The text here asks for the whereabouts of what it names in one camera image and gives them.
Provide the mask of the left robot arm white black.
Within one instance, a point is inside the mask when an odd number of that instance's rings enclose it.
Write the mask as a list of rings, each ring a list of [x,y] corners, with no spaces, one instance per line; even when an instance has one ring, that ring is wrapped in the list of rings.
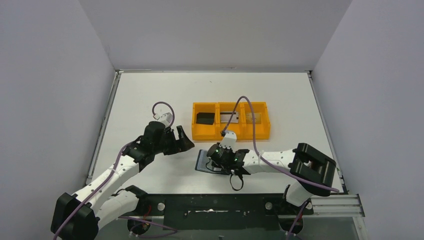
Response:
[[[177,134],[159,121],[151,121],[144,133],[124,145],[115,162],[96,179],[73,194],[63,193],[56,201],[50,230],[54,239],[93,240],[101,228],[136,209],[146,193],[130,187],[128,193],[113,196],[129,179],[135,177],[156,155],[186,152],[195,144],[182,126]]]

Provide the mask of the blue leather card holder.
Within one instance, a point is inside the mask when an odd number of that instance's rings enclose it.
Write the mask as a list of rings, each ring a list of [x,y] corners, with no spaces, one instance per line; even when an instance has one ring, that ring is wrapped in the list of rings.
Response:
[[[207,157],[207,150],[205,149],[199,150],[194,169],[208,174],[229,175],[228,172],[223,171],[221,168],[212,166],[212,160]]]

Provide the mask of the orange three-compartment bin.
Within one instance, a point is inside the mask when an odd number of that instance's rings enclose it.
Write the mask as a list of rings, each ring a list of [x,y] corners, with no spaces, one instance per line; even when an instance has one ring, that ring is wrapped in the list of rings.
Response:
[[[232,131],[240,141],[268,140],[271,122],[265,102],[195,102],[191,133],[195,141],[220,141],[221,132]]]

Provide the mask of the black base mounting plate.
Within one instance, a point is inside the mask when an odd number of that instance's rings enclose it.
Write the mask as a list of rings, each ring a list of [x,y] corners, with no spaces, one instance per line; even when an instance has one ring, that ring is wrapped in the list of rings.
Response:
[[[243,230],[280,228],[300,211],[282,193],[148,194],[127,216],[162,219],[177,230]]]

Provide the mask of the gold card in bin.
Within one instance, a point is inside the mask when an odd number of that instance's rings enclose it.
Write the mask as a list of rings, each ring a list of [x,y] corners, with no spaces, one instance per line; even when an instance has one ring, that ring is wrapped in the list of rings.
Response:
[[[245,114],[245,121],[247,124],[261,124],[262,115],[259,112],[255,112],[255,113],[248,112]]]

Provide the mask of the black card in bin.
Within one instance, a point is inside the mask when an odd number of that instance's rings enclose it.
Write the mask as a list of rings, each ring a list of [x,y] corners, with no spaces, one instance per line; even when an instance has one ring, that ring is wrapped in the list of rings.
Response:
[[[215,113],[198,112],[195,117],[195,123],[198,125],[213,125],[215,123]]]

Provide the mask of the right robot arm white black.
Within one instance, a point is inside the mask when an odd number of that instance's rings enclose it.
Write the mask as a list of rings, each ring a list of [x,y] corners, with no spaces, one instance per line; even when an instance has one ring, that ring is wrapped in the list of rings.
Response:
[[[294,149],[262,153],[253,149],[233,151],[216,143],[209,148],[206,157],[214,167],[240,179],[258,173],[285,174],[295,179],[284,195],[285,201],[296,207],[312,196],[328,197],[332,192],[339,192],[333,187],[336,162],[307,143],[299,143]]]

